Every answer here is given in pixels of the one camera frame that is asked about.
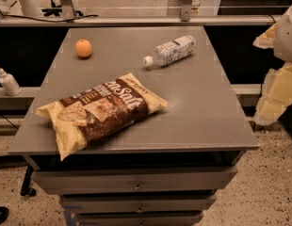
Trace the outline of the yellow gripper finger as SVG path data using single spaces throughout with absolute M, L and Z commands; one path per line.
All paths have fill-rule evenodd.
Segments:
M 264 33 L 258 36 L 252 45 L 262 49 L 273 48 L 276 26 L 276 24 L 273 24 Z
M 292 63 L 285 62 L 281 69 L 268 71 L 253 120 L 259 125 L 271 125 L 290 105 L 292 105 Z

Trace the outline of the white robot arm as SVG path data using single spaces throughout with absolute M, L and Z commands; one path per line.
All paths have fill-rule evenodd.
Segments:
M 281 19 L 257 37 L 253 45 L 273 49 L 273 54 L 284 62 L 279 70 L 270 69 L 265 77 L 253 121 L 270 125 L 292 105 L 292 6 Z

